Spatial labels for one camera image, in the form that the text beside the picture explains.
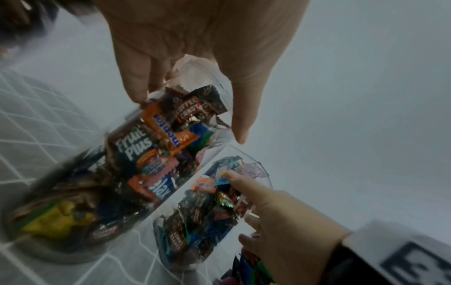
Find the qr code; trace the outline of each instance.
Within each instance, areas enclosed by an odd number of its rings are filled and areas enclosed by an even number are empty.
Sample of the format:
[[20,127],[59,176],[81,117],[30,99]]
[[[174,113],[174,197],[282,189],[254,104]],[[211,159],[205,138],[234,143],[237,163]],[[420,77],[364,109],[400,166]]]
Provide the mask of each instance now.
[[381,263],[402,285],[451,285],[451,263],[409,242]]

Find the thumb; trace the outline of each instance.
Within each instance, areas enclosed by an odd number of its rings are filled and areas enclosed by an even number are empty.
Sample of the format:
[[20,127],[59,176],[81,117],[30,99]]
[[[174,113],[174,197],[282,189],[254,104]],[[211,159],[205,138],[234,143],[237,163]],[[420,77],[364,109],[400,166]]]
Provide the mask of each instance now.
[[247,80],[232,80],[232,131],[238,143],[244,144],[254,124],[269,72]]

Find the white wall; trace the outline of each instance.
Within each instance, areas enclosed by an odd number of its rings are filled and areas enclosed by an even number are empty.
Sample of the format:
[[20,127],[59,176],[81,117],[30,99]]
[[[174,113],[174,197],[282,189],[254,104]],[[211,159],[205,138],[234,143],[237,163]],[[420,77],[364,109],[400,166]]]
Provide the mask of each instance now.
[[[399,221],[450,243],[451,2],[313,0],[242,150],[355,229]],[[99,24],[15,67],[105,126],[133,104]]]

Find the gray tabletop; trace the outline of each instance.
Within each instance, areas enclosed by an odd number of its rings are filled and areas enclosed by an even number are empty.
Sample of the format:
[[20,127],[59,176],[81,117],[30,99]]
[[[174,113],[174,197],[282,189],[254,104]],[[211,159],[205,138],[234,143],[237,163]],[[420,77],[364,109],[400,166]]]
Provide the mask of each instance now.
[[[79,108],[51,86],[11,70],[0,72],[0,206],[17,201],[55,163],[100,135]],[[232,264],[222,249],[194,272],[160,262],[151,220],[124,234],[100,259],[78,265],[43,262],[19,250],[0,229],[0,284],[211,284]]]

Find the pile of candy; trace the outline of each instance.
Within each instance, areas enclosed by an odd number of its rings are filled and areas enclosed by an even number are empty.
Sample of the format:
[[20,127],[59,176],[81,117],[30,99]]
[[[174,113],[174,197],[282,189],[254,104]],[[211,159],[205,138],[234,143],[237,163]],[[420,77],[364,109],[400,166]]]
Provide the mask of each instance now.
[[154,223],[160,256],[170,269],[189,269],[204,261],[250,210],[252,203],[224,178],[229,169],[268,177],[256,163],[245,164],[239,156],[214,162],[185,192],[174,213],[162,224]]
[[277,285],[266,270],[260,258],[250,251],[241,250],[241,257],[235,257],[233,267],[214,285]]
[[80,154],[8,212],[8,232],[53,240],[62,252],[114,239],[185,183],[205,149],[232,138],[218,118],[226,111],[211,85],[190,93],[166,88],[102,146]]

